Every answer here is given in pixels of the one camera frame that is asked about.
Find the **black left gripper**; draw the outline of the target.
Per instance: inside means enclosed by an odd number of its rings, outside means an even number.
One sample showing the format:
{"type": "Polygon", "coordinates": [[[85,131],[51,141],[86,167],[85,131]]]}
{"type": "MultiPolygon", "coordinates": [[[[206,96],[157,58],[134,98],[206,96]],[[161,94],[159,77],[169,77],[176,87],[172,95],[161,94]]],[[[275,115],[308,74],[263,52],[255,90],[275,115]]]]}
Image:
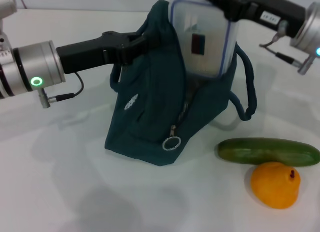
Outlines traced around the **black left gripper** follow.
{"type": "Polygon", "coordinates": [[[120,50],[129,46],[129,63],[157,48],[160,41],[137,33],[104,32],[100,37],[56,48],[65,74],[71,74],[121,61],[120,50]]]}

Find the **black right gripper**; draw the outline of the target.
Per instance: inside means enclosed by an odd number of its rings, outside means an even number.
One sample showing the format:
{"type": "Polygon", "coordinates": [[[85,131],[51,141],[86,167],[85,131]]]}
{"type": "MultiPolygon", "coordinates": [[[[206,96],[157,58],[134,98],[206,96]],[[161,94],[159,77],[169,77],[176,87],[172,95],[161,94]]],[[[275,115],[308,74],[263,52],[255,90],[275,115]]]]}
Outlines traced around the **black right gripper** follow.
{"type": "Polygon", "coordinates": [[[225,16],[228,20],[238,22],[250,20],[276,31],[279,22],[266,22],[263,12],[268,12],[287,21],[286,35],[293,38],[297,35],[306,19],[306,9],[288,0],[207,0],[215,7],[224,10],[229,5],[225,16]]]}

